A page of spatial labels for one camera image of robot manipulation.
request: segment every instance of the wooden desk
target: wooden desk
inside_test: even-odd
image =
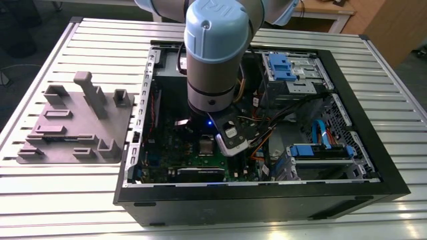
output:
[[[336,6],[330,1],[321,0],[302,0],[304,2],[304,18],[329,19],[333,24],[328,30],[332,34],[338,34],[345,26],[345,23],[356,10],[345,2],[344,6]],[[297,4],[292,17],[300,17],[302,12],[301,3]]]
[[[329,19],[333,24],[328,30],[329,33],[338,34],[345,26],[348,18],[354,14],[353,7],[345,3],[342,7],[332,4],[330,1],[322,2],[321,0],[302,0],[304,1],[304,18],[312,19]],[[123,5],[135,6],[133,0],[55,0],[55,2],[83,3],[83,4],[106,4],[106,5]],[[300,17],[302,11],[301,3],[296,6],[292,17]],[[161,22],[161,17],[151,14],[153,22]]]

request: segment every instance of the metal workbench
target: metal workbench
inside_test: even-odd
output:
[[[149,41],[182,40],[181,24],[73,20],[0,134],[0,237],[427,238],[427,115],[370,42],[356,35],[265,29],[252,44],[332,52],[412,192],[393,202],[373,204],[336,220],[142,228],[111,204],[118,164],[17,164],[47,85],[81,91],[71,83],[73,72],[90,71],[105,93],[125,89],[137,94]]]

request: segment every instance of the cable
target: cable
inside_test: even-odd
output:
[[[257,148],[254,149],[254,151],[253,151],[252,154],[250,154],[250,159],[254,158],[256,152],[258,151],[258,149],[261,148],[262,144],[265,143],[265,141],[268,140],[268,138],[272,136],[272,134],[273,134],[273,132],[270,132],[270,133],[268,134],[268,136],[264,138],[264,140],[260,142]]]
[[[154,117],[154,94],[150,93],[150,127],[149,127],[149,132],[146,134],[146,138],[142,141],[142,145],[145,144],[146,140],[149,139],[149,136],[151,134],[153,128],[154,128],[154,122],[155,122],[155,117]]]
[[[5,83],[2,82],[2,73],[1,73],[1,71],[0,71],[0,82],[1,82],[1,86],[2,86],[3,88],[6,88],[7,86],[6,86]]]
[[[269,99],[268,99],[268,79],[264,75],[264,71],[262,71],[262,66],[261,66],[261,63],[257,61],[257,55],[253,51],[253,48],[252,48],[252,45],[249,44],[248,45],[248,49],[253,55],[253,59],[254,59],[254,62],[256,62],[256,65],[257,65],[257,68],[258,68],[258,72],[260,72],[260,76],[261,76],[261,82],[262,82],[262,85],[264,85],[264,99],[265,99],[265,113],[262,114],[262,117],[261,117],[261,122],[258,124],[258,126],[261,126],[266,120],[266,115],[268,115],[268,112],[269,112]]]
[[[37,64],[15,64],[15,65],[5,66],[3,68],[0,68],[0,71],[9,69],[9,68],[19,67],[19,66],[33,66],[33,67],[41,68],[41,65],[37,65]]]
[[[5,84],[5,83],[3,83],[3,80],[2,80],[2,74],[3,74],[3,73],[1,73],[1,71],[2,71],[2,70],[6,70],[6,69],[10,69],[10,68],[14,68],[14,67],[25,67],[25,66],[39,67],[39,68],[41,68],[41,66],[37,65],[37,64],[14,64],[14,65],[5,66],[5,67],[0,68],[0,83],[1,83],[1,86],[2,86],[3,88],[7,88],[13,82],[11,82],[11,80],[9,79],[7,82],[9,82],[10,84]]]
[[[300,5],[301,5],[301,11],[298,13],[298,17],[304,18],[304,14],[305,14],[305,4],[304,4],[304,0],[300,0]]]
[[[186,70],[181,69],[181,52],[182,52],[182,48],[183,48],[185,44],[183,42],[181,42],[178,49],[177,49],[177,55],[175,55],[175,68],[179,74],[186,76]]]
[[[282,108],[270,118],[268,125],[272,125],[274,123],[274,121],[280,120],[281,118],[284,118],[286,115],[289,115],[296,108],[298,108],[301,105],[304,105],[305,103],[308,103],[312,100],[316,99],[322,99],[324,97],[326,97],[329,95],[328,92],[322,92],[314,95],[306,95],[305,97],[302,97],[300,100],[297,100],[293,104],[290,104],[288,107]]]
[[[246,116],[237,116],[237,118],[246,119],[246,120],[250,120],[250,121],[254,121],[254,122],[261,121],[260,119],[249,118]]]
[[[237,97],[234,98],[234,100],[232,101],[233,104],[236,104],[241,97],[242,97],[242,93],[244,93],[244,90],[245,90],[245,83],[246,83],[246,80],[242,78],[241,79],[241,84],[240,84],[240,89],[238,89],[238,94],[237,94]]]
[[[242,66],[241,66],[241,63],[240,63],[240,72],[241,72],[241,81],[238,81],[238,78],[237,78],[237,81],[240,82],[240,89],[238,89],[238,94],[237,94],[237,97],[234,98],[234,100],[232,101],[233,104],[236,104],[241,97],[242,97],[242,93],[245,91],[245,84],[246,84],[246,79],[245,79],[245,73],[242,71]]]

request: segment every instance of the black cable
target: black cable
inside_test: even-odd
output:
[[[305,4],[304,4],[304,0],[300,0],[300,4],[301,4],[301,18],[304,18],[304,15],[305,15]]]
[[[179,74],[186,75],[186,70],[181,69],[181,52],[182,52],[182,48],[183,48],[185,44],[183,42],[181,42],[179,46],[178,46],[178,50],[177,50],[177,55],[175,55],[175,68]]]
[[[258,68],[258,72],[260,72],[260,76],[261,76],[261,82],[262,82],[262,85],[264,85],[264,99],[265,99],[265,112],[262,114],[262,117],[261,117],[261,121],[260,121],[260,124],[258,126],[262,126],[265,120],[266,120],[266,115],[268,115],[268,112],[269,112],[269,99],[268,99],[268,79],[265,77],[265,74],[264,74],[264,71],[262,71],[262,66],[261,66],[261,63],[257,59],[257,55],[253,51],[253,48],[252,48],[252,45],[249,44],[248,45],[248,49],[253,55],[253,60],[256,62],[256,65],[257,65],[257,68]]]
[[[288,107],[282,108],[270,118],[268,122],[268,126],[272,126],[277,121],[280,121],[286,115],[292,114],[296,110],[296,108],[301,107],[305,103],[308,103],[312,100],[322,99],[329,95],[328,92],[318,93],[316,95],[308,95],[302,97],[300,100],[297,100],[293,104],[290,104]]]
[[[269,173],[272,172],[272,161],[269,158],[269,139],[266,139],[266,141],[264,142],[262,146],[261,146],[261,152],[264,154],[264,164],[269,170],[268,174],[266,174],[266,179],[265,181],[269,181]]]

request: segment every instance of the blue plastic clip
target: blue plastic clip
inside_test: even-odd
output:
[[[276,81],[296,81],[297,77],[290,71],[292,63],[284,54],[272,53],[268,55],[269,66],[273,72],[273,80]]]
[[[346,149],[348,157],[349,157],[349,158],[353,158],[353,156],[354,156],[353,148],[346,145],[346,146],[345,146],[345,149]]]
[[[313,120],[312,125],[310,125],[312,142],[317,143],[317,126],[320,127],[321,143],[324,144],[325,149],[330,149],[332,147],[330,147],[330,144],[328,141],[325,123],[320,119]]]

